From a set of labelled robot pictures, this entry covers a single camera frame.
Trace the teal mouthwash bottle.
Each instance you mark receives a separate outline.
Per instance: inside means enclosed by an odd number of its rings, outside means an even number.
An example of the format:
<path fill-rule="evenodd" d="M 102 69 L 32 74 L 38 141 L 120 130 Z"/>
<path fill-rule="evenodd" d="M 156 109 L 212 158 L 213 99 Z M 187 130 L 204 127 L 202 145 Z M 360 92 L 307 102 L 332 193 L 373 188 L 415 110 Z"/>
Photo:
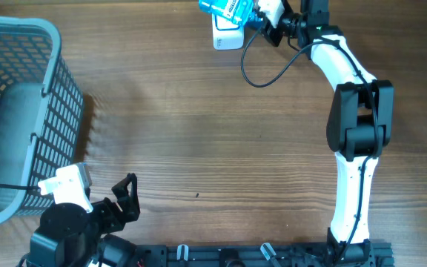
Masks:
<path fill-rule="evenodd" d="M 201 11 L 240 27 L 260 27 L 265 22 L 255 8 L 254 0 L 198 0 L 198 5 Z"/>

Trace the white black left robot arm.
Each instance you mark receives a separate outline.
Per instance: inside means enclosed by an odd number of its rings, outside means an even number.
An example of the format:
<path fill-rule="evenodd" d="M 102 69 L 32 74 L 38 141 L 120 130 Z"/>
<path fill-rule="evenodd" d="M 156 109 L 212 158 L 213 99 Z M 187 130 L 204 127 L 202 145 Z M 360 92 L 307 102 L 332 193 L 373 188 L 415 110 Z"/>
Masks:
<path fill-rule="evenodd" d="M 20 261 L 26 266 L 129 266 L 136 245 L 113 235 L 140 215 L 137 177 L 128 174 L 112 187 L 116 196 L 92 204 L 88 213 L 79 205 L 51 205 L 41 216 L 30 239 L 30 250 Z"/>

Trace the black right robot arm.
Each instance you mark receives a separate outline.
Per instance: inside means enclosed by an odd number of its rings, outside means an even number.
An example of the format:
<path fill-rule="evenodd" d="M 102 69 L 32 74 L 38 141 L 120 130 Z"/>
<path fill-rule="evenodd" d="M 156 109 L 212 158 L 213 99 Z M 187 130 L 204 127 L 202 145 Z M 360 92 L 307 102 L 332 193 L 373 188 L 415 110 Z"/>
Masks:
<path fill-rule="evenodd" d="M 264 36 L 276 45 L 296 39 L 299 54 L 320 68 L 334 89 L 326 139 L 337 161 L 335 211 L 323 244 L 299 245 L 296 264 L 377 266 L 386 260 L 370 240 L 368 207 L 375 168 L 391 138 L 394 87 L 358 62 L 342 31 L 329 23 L 328 2 L 258 1 Z"/>

